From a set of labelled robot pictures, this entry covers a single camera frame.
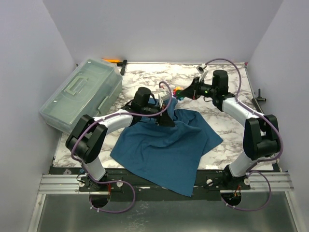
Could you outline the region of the colourful plush flower brooch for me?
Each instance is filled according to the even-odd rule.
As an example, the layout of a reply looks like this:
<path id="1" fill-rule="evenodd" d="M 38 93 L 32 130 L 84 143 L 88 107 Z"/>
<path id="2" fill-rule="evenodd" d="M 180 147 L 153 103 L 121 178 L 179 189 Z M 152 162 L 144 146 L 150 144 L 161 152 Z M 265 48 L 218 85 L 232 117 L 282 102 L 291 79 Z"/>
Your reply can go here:
<path id="1" fill-rule="evenodd" d="M 184 100 L 184 96 L 181 95 L 181 92 L 183 91 L 183 87 L 175 87 L 173 89 L 173 97 L 176 98 L 179 101 L 183 101 Z"/>

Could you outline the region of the blue t-shirt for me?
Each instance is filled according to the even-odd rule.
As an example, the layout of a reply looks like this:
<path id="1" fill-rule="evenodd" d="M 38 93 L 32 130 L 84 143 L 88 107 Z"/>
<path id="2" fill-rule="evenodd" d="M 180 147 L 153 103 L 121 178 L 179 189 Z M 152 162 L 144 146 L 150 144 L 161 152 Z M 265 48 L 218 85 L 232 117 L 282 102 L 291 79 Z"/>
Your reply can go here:
<path id="1" fill-rule="evenodd" d="M 167 110 L 173 127 L 142 118 L 123 130 L 111 157 L 133 174 L 190 197 L 201 157 L 223 140 L 199 112 L 176 104 L 172 99 Z"/>

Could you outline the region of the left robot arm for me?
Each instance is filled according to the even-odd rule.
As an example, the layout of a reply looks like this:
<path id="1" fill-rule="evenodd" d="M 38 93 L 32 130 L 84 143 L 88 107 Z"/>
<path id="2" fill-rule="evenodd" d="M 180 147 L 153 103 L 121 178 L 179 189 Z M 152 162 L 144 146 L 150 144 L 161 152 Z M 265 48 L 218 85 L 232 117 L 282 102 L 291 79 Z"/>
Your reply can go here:
<path id="1" fill-rule="evenodd" d="M 151 90 L 140 87 L 134 98 L 115 113 L 96 118 L 82 116 L 69 135 L 66 148 L 71 152 L 71 158 L 81 164 L 95 190 L 104 190 L 113 183 L 106 179 L 107 172 L 98 157 L 106 135 L 133 126 L 144 117 L 155 119 L 160 126 L 175 125 L 167 112 L 172 103 L 172 90 L 165 82 L 160 82 L 159 86 L 167 90 L 158 94 L 154 103 L 149 102 L 154 97 Z"/>

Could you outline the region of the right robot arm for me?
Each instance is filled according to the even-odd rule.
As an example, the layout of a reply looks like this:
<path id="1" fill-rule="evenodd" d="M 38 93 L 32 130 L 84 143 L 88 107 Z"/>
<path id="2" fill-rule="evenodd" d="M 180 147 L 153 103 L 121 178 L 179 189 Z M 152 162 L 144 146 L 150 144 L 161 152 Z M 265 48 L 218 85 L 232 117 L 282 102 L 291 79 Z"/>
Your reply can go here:
<path id="1" fill-rule="evenodd" d="M 222 177 L 206 184 L 211 188 L 234 189 L 257 163 L 281 149 L 277 118 L 274 115 L 260 115 L 252 108 L 242 106 L 236 96 L 229 92 L 228 81 L 226 71 L 215 70 L 212 84 L 206 84 L 203 76 L 195 77 L 190 86 L 176 92 L 177 97 L 192 100 L 210 98 L 217 109 L 230 115 L 244 127 L 242 153 L 224 168 Z"/>

